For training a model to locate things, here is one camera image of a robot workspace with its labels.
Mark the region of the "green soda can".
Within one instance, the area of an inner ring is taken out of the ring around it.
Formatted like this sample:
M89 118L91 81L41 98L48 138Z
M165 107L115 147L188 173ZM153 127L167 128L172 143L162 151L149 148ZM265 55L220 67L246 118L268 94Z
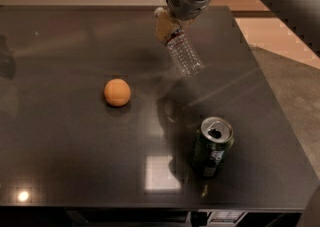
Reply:
M234 143L231 124L217 116L204 119L196 131L191 165L203 177L211 178Z

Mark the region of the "clear plastic water bottle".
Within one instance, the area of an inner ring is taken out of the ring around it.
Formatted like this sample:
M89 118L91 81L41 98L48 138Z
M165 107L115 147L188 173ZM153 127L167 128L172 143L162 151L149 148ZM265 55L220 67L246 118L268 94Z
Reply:
M203 68L203 63L186 36L178 30L166 43L166 49L181 76L192 76Z

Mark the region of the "orange ball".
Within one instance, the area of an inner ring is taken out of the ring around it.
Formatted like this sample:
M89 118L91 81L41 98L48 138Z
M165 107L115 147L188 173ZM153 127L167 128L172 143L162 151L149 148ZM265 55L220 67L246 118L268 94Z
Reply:
M113 107L126 105L131 98L131 90L123 79L112 79L104 87L104 97L106 102Z

